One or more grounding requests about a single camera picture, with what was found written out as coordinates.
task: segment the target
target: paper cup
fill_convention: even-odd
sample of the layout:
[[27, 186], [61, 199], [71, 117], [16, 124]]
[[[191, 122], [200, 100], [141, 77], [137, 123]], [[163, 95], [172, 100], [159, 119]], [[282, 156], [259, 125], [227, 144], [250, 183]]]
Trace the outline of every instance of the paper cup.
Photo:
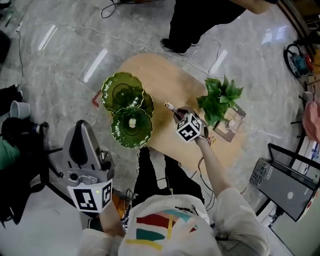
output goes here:
[[28, 103], [12, 101], [10, 106], [10, 117], [26, 119], [31, 114], [31, 107]]

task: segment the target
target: pink object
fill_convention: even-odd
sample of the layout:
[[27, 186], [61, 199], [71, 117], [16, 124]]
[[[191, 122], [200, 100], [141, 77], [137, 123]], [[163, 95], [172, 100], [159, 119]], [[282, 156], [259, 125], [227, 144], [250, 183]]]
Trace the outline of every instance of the pink object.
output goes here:
[[320, 102], [306, 104], [302, 124], [308, 139], [320, 144]]

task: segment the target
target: green leaves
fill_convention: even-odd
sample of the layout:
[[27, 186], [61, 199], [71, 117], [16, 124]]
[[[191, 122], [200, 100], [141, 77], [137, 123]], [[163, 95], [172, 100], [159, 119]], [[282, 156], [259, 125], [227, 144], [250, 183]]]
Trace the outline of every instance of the green leaves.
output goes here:
[[224, 76], [223, 84], [218, 79], [207, 78], [205, 86], [207, 96], [197, 98], [199, 108], [204, 110], [204, 119], [208, 125], [214, 127], [217, 121], [225, 121], [228, 108], [233, 108], [235, 100], [241, 97], [243, 88], [236, 88], [235, 81], [230, 83]]

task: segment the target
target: marble floor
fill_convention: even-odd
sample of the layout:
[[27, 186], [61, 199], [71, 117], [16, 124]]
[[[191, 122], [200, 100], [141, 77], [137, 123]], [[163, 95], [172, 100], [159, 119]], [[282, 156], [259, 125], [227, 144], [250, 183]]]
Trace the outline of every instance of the marble floor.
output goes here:
[[[114, 186], [122, 191], [133, 188], [137, 151], [124, 148], [113, 139], [110, 116], [101, 105], [94, 106], [92, 98], [106, 78], [133, 55], [161, 52], [158, 54], [203, 81], [223, 52], [225, 58], [211, 68], [212, 74], [221, 79], [226, 74], [238, 87], [244, 87], [237, 103], [247, 113], [243, 153], [226, 172], [233, 184], [244, 191], [250, 205], [259, 207], [265, 197], [249, 184], [250, 175], [258, 158], [269, 158], [268, 143], [295, 149], [298, 129], [290, 122], [296, 118], [302, 91], [283, 59], [284, 47], [297, 34], [277, 6], [260, 15], [246, 11], [230, 24], [213, 27], [198, 46], [180, 56], [164, 54], [160, 46], [160, 39], [169, 35], [174, 0], [120, 5], [108, 19], [100, 16], [101, 9], [109, 4], [106, 0], [29, 3], [15, 0], [10, 24], [0, 25], [12, 39], [1, 67], [0, 88], [21, 80], [19, 36], [15, 29], [23, 18], [21, 88], [24, 100], [31, 105], [32, 119], [49, 123], [48, 141], [52, 148], [62, 146], [67, 131], [84, 119], [92, 125], [100, 145], [114, 154]], [[201, 183], [198, 175], [195, 179]]]

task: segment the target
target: small bottle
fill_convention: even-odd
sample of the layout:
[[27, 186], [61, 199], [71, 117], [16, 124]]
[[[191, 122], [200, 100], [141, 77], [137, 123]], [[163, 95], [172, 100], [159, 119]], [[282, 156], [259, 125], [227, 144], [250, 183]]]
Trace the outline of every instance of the small bottle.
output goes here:
[[166, 101], [164, 103], [164, 106], [168, 109], [170, 109], [174, 115], [178, 118], [179, 121], [181, 121], [182, 119], [185, 118], [185, 114], [188, 113], [187, 110], [185, 109], [181, 109], [181, 108], [176, 108], [174, 105], [172, 105], [171, 103], [169, 103], [168, 101]]

